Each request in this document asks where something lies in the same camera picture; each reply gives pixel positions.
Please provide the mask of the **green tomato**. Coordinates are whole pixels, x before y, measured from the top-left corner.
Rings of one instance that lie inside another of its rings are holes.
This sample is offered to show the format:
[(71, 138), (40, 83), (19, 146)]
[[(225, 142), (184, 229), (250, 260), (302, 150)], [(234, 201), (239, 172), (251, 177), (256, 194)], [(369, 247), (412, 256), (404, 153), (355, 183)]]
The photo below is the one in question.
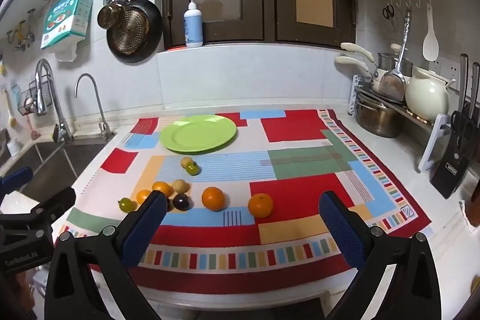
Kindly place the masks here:
[(185, 170), (189, 175), (195, 176), (200, 172), (199, 166), (195, 162), (189, 162), (185, 166)]
[(126, 214), (134, 212), (137, 210), (137, 202), (131, 200), (128, 197), (123, 197), (118, 201), (118, 206), (120, 210)]

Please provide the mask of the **small orange tomato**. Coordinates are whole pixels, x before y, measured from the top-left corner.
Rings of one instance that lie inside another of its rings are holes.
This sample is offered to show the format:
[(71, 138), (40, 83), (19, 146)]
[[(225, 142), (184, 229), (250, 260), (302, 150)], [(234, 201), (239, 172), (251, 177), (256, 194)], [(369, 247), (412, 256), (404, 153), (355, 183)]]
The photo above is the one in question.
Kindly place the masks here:
[(151, 190), (162, 192), (164, 196), (166, 196), (167, 198), (172, 196), (174, 193), (173, 187), (170, 184), (163, 181), (154, 182), (151, 186)]
[(150, 194), (151, 190), (148, 189), (139, 191), (136, 195), (137, 204), (141, 205), (148, 198), (148, 196), (150, 196)]

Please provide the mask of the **dark purple tomato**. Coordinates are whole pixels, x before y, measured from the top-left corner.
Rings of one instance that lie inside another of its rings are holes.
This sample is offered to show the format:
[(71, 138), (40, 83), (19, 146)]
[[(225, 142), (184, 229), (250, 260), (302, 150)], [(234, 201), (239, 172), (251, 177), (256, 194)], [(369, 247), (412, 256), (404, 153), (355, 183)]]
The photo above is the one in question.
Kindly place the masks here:
[(173, 207), (180, 211), (186, 211), (190, 208), (190, 199), (185, 193), (177, 193), (174, 196), (173, 200)]

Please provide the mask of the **yellow tomato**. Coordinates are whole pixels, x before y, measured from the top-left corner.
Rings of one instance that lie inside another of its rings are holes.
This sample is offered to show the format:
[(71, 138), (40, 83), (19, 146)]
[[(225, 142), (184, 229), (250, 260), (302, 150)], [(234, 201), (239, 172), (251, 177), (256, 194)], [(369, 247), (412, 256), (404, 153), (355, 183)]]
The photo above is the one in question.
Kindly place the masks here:
[(176, 179), (172, 182), (172, 189), (175, 193), (183, 194), (189, 191), (190, 184), (185, 182), (184, 179)]
[(191, 157), (183, 157), (182, 160), (181, 160), (181, 166), (183, 168), (186, 168), (192, 162), (193, 162), (193, 159)]

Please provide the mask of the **large orange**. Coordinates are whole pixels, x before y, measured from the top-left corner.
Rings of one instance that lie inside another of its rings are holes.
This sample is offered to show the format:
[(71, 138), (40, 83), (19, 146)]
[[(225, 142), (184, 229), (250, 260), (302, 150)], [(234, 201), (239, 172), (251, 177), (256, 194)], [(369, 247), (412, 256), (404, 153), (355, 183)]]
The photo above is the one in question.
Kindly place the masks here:
[(202, 204), (208, 210), (221, 211), (225, 207), (224, 193), (216, 187), (207, 187), (202, 193)]
[(257, 193), (250, 198), (247, 208), (254, 218), (267, 218), (273, 209), (272, 197), (266, 193)]

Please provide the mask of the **small orange tomato front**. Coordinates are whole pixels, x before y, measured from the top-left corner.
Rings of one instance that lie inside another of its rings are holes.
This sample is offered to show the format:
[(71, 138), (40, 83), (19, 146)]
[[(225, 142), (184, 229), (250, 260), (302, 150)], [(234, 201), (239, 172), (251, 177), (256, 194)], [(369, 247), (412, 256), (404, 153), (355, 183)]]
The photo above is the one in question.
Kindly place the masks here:
[(136, 195), (137, 204), (141, 205), (148, 198), (148, 196), (150, 196), (150, 194), (151, 190), (148, 189), (139, 191)]

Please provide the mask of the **black knife block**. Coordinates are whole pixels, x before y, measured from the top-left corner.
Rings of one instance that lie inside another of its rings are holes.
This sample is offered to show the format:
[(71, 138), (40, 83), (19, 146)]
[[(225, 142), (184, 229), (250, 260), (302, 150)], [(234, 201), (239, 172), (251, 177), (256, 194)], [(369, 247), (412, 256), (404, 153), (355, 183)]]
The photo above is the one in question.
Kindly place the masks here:
[(469, 56), (460, 55), (459, 105), (451, 115), (448, 146), (430, 182), (448, 199), (461, 184), (479, 146), (479, 63), (469, 72)]

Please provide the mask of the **colourful patterned table mat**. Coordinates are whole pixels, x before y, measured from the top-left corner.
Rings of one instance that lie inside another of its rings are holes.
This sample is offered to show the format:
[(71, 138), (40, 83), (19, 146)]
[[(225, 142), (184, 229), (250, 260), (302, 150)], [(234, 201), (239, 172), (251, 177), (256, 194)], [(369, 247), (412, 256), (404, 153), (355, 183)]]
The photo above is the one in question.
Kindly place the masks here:
[[(409, 237), (430, 219), (393, 173), (327, 109), (228, 113), (235, 140), (193, 157), (165, 149), (160, 132), (173, 118), (141, 118), (99, 166), (64, 224), (82, 237), (123, 218), (118, 201), (136, 199), (156, 181), (184, 179), (190, 208), (169, 211), (133, 279), (157, 291), (251, 294), (323, 280), (347, 269), (320, 218), (322, 193), (333, 191), (349, 210), (391, 235)], [(202, 204), (207, 187), (225, 196), (221, 211)], [(272, 197), (267, 218), (247, 204)]]

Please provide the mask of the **steel stock pot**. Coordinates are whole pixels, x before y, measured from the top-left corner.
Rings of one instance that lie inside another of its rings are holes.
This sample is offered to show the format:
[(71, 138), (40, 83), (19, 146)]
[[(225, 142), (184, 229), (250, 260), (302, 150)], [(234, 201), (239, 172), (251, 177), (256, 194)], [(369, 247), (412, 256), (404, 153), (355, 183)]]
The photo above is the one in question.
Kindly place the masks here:
[(355, 119), (363, 129), (385, 138), (397, 138), (404, 126), (404, 117), (377, 99), (358, 93)]

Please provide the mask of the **black frying pan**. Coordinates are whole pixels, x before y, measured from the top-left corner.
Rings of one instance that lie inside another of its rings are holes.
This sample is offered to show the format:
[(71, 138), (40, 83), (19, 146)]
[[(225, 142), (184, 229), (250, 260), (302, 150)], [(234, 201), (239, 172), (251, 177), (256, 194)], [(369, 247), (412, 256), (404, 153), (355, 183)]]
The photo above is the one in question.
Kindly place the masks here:
[(112, 54), (124, 63), (146, 60), (156, 51), (163, 34), (163, 17), (149, 0), (128, 1), (124, 17), (114, 28), (106, 30)]

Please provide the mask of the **small copper saucepan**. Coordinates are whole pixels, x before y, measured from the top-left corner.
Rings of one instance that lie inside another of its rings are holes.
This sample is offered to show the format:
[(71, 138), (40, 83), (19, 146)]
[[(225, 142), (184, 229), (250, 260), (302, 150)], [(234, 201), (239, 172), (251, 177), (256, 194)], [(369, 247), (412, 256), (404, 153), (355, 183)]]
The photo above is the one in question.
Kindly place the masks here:
[(125, 15), (125, 7), (118, 0), (112, 0), (103, 6), (97, 15), (98, 26), (108, 30), (120, 23)]

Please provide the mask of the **cream ceramic teapot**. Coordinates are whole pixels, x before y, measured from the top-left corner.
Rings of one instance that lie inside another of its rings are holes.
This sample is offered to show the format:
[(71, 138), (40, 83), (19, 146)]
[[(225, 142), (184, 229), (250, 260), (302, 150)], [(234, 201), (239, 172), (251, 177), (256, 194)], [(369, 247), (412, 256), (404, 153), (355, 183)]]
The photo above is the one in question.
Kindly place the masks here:
[(415, 67), (405, 91), (408, 109), (428, 122), (434, 122), (439, 114), (446, 115), (450, 104), (448, 87), (454, 82), (455, 79)]

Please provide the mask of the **blue white pump bottle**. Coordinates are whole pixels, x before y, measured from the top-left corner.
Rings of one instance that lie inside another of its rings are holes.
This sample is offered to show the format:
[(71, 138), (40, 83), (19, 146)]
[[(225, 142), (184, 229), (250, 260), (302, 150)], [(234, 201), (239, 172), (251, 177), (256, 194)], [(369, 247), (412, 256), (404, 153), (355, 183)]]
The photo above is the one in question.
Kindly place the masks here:
[(185, 45), (197, 48), (203, 45), (203, 16), (194, 0), (189, 0), (188, 10), (184, 13)]

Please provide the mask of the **white rice paddle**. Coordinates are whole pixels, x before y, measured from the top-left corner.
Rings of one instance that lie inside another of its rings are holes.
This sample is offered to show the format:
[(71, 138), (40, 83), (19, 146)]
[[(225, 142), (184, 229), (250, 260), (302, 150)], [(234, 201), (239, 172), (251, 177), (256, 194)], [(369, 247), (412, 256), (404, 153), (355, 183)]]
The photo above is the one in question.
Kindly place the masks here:
[(422, 54), (428, 62), (434, 62), (439, 56), (439, 42), (434, 32), (433, 7), (426, 5), (427, 33), (425, 35)]

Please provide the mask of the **black scissors on wall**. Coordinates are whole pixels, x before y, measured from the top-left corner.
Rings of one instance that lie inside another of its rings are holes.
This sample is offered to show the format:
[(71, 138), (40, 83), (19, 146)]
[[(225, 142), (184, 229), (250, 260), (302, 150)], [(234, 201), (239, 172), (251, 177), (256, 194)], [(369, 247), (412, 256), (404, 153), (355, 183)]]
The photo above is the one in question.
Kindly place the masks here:
[(382, 15), (384, 19), (393, 19), (395, 16), (395, 9), (391, 4), (387, 4), (382, 9)]

